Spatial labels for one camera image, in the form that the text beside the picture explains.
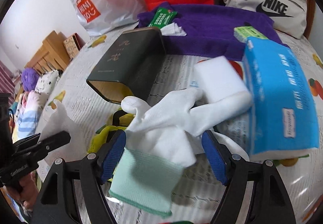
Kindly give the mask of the person's left hand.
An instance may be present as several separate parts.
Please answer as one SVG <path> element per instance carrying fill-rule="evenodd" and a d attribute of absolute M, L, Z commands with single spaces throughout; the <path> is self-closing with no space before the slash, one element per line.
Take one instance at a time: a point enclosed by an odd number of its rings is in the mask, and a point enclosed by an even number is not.
<path fill-rule="evenodd" d="M 22 191 L 18 192 L 12 187 L 6 187 L 5 189 L 9 195 L 20 204 L 24 206 L 27 211 L 32 211 L 37 201 L 38 188 L 35 182 L 35 174 L 29 173 L 19 180 L 19 184 L 22 187 Z"/>

